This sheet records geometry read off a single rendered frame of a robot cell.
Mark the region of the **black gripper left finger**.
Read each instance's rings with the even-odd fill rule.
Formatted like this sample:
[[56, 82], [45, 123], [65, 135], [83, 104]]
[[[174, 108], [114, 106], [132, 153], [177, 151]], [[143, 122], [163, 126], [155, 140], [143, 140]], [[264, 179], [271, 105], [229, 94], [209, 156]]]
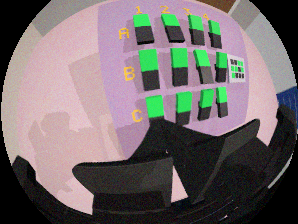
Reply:
[[72, 173], [90, 193], [144, 193], [161, 190], [165, 208], [172, 206], [173, 157], [166, 153], [160, 120], [153, 119], [130, 159], [81, 163]]

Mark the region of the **purple switch panel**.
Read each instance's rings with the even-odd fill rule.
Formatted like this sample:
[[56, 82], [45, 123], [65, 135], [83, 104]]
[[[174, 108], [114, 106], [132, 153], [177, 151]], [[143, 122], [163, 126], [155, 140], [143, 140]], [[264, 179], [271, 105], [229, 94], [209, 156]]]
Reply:
[[125, 159], [153, 119], [217, 136], [245, 123], [249, 63], [238, 23], [188, 0], [98, 6], [102, 83]]

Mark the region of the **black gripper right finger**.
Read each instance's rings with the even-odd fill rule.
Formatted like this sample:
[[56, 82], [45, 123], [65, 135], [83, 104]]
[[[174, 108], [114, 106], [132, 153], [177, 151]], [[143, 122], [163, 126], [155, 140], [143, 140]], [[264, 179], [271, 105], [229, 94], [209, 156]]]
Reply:
[[160, 117], [165, 149], [173, 157], [190, 204], [205, 200], [204, 194], [220, 171], [223, 160], [257, 136], [261, 121], [253, 119], [225, 135], [212, 136]]

